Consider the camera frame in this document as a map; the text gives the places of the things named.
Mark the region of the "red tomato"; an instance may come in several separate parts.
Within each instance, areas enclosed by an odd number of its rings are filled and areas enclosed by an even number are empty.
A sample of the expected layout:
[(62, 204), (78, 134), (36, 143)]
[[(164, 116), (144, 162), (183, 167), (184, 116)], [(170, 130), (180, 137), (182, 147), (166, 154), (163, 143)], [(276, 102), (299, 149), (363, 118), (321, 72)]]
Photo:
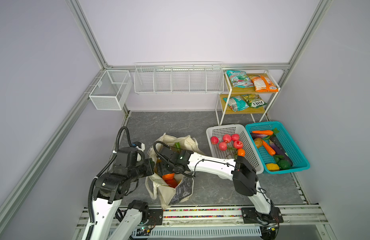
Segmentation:
[(167, 183), (167, 185), (171, 188), (176, 188), (178, 186), (178, 183), (175, 179), (171, 180), (171, 181), (165, 181)]

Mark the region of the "cream canvas tote bag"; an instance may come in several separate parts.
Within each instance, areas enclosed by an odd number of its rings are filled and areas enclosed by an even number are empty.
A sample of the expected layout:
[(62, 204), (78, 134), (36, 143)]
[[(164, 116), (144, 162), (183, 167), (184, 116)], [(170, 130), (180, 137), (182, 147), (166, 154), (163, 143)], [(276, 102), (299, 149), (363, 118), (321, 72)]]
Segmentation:
[[(161, 141), (170, 147), (178, 147), (184, 150), (191, 150), (202, 154), (198, 148), (198, 142), (191, 136), (173, 137), (163, 134), (158, 141)], [(169, 174), (161, 177), (158, 171), (145, 180), (146, 189), (152, 200), (159, 200), (162, 209), (168, 209), (179, 203), (190, 199), (193, 194), (194, 180), (183, 174)]]

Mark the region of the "orange snack bag top shelf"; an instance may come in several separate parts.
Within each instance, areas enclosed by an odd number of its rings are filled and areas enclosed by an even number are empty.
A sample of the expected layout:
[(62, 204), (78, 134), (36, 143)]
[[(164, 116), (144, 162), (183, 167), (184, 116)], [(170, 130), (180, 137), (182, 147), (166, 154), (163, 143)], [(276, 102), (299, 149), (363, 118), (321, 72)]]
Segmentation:
[(255, 91), (259, 93), (276, 93), (279, 91), (278, 87), (264, 75), (249, 75)]

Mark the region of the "pink dragon fruit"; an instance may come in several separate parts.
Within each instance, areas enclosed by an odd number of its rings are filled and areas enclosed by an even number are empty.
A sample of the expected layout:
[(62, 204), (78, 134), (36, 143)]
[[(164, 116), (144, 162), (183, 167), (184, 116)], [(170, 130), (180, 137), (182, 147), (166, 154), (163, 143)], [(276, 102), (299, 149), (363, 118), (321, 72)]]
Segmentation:
[(182, 149), (181, 149), (181, 145), (180, 145), (180, 143), (179, 143), (179, 142), (176, 142), (176, 143), (175, 143), (175, 148), (176, 148), (176, 150), (177, 150), (177, 152), (178, 152), (178, 153), (180, 153), (180, 152), (181, 152), (181, 150), (182, 150)]

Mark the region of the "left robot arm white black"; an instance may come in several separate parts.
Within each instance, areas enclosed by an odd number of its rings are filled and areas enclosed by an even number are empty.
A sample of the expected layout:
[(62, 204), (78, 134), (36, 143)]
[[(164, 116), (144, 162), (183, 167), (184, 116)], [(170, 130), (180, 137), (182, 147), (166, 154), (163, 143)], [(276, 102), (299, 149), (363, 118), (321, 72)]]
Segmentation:
[(120, 128), (109, 162), (90, 185), (89, 220), (82, 236), (84, 240), (129, 240), (135, 228), (148, 220), (148, 203), (134, 200), (118, 227), (110, 233), (123, 198), (132, 193), (131, 184), (154, 174), (155, 163), (145, 157), (144, 148), (141, 142), (131, 141), (127, 127)]

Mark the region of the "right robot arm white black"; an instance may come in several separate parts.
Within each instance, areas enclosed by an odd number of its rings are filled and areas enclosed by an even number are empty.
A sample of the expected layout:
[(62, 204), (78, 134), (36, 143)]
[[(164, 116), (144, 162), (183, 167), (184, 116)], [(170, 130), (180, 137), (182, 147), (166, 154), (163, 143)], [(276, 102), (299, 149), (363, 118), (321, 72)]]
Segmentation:
[(153, 150), (157, 154), (158, 174), (182, 174), (188, 178), (196, 177), (197, 173), (208, 173), (233, 182), (234, 189), (246, 196), (254, 205), (254, 216), (247, 217), (249, 223), (267, 226), (283, 223), (282, 213), (266, 196), (261, 187), (255, 168), (242, 156), (235, 159), (218, 159), (201, 155), (191, 150), (171, 147), (162, 141), (155, 141)]

